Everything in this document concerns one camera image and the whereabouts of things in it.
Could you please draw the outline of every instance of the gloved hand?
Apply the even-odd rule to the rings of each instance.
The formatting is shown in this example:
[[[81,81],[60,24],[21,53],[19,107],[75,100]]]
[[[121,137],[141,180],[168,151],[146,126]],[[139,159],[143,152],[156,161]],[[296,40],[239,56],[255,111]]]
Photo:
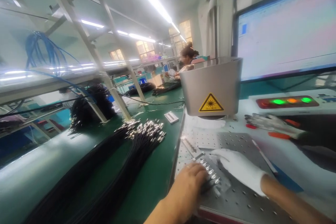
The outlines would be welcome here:
[[[253,113],[245,115],[248,124],[262,128],[265,130],[275,131],[278,133],[287,134],[290,137],[297,139],[298,136],[304,131],[288,125],[286,122],[276,117],[275,115],[268,114],[267,116]]]
[[[266,196],[260,187],[261,178],[266,172],[252,164],[243,154],[229,149],[217,149],[211,154],[216,155],[223,167],[241,183],[260,196]]]

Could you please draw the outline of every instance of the green workbench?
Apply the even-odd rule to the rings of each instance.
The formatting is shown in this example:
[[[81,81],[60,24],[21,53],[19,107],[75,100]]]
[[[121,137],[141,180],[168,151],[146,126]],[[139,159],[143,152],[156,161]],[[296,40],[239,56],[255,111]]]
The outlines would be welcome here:
[[[283,79],[279,85],[288,86],[296,83],[296,79]],[[313,82],[295,87],[312,89]],[[265,82],[243,84],[240,98],[262,93],[278,93],[275,88]],[[182,89],[153,97],[151,92],[145,94],[148,102],[169,103],[183,101]],[[183,104],[148,105],[139,107],[138,102],[129,104],[128,110],[135,119],[145,121],[159,119],[164,123],[164,141],[152,153],[134,185],[130,189],[118,215],[113,223],[143,223],[157,202],[165,197],[174,174],[173,165],[176,161],[176,148],[183,121]],[[173,125],[166,120],[164,114],[172,111],[180,120]],[[33,210],[35,205],[47,194],[60,178],[96,144],[111,135],[122,125],[122,116],[117,114],[105,125],[92,126],[81,134],[68,135],[63,132],[37,149],[26,154],[13,164],[0,170],[0,223],[20,224]],[[66,220],[76,210],[95,197],[104,186],[112,181],[124,162],[130,143],[120,147],[116,153],[102,165],[91,180],[70,202],[68,209],[59,216]]]

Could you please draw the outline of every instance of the indicator light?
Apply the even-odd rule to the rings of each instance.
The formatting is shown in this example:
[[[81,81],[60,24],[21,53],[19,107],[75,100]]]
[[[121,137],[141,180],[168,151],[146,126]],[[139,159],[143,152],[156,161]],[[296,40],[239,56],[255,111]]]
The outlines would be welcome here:
[[[301,101],[309,103],[309,102],[311,102],[311,99],[308,98],[308,97],[304,97],[304,98],[301,99]]]
[[[296,103],[296,102],[297,102],[297,100],[294,99],[294,98],[289,98],[287,101],[288,101],[289,103]]]
[[[280,99],[276,99],[276,100],[273,100],[273,103],[278,104],[278,105],[281,105],[281,104],[284,104],[284,103],[286,103],[286,102],[283,101],[283,100],[280,100]]]

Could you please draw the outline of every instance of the yellow warning triangle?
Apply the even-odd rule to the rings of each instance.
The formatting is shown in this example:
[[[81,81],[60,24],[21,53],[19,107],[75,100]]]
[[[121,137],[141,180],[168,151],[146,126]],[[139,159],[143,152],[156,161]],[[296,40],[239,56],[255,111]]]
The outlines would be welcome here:
[[[205,99],[203,105],[199,109],[199,112],[215,112],[215,111],[223,111],[223,107],[217,99],[214,97],[212,93],[208,95],[208,97]]]

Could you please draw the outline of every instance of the monitor screen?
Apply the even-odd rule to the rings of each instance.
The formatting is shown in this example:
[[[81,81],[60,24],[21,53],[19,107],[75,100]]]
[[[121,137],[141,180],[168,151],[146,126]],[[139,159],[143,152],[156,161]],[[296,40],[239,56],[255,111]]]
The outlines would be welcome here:
[[[237,22],[242,81],[336,67],[336,0],[276,0]]]

